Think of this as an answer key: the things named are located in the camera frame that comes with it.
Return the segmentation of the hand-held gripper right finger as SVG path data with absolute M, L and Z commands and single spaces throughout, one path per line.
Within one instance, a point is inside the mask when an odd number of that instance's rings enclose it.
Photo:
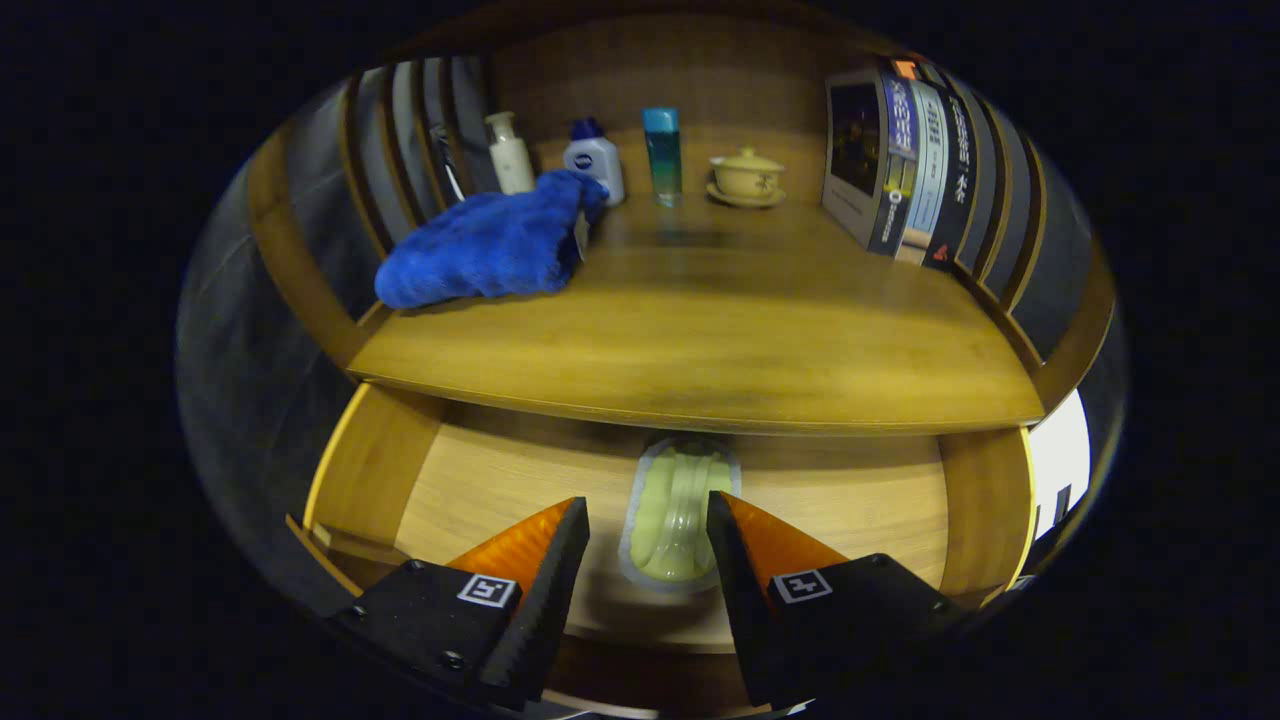
M 892 556 L 847 559 L 726 492 L 708 496 L 707 536 L 755 705 L 896 682 L 938 659 L 972 621 Z

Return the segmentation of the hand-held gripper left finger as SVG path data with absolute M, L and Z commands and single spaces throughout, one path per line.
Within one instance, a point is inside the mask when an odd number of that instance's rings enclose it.
M 589 538 L 586 500 L 566 498 L 447 564 L 402 562 L 325 626 L 451 701 L 520 711 L 541 698 Z

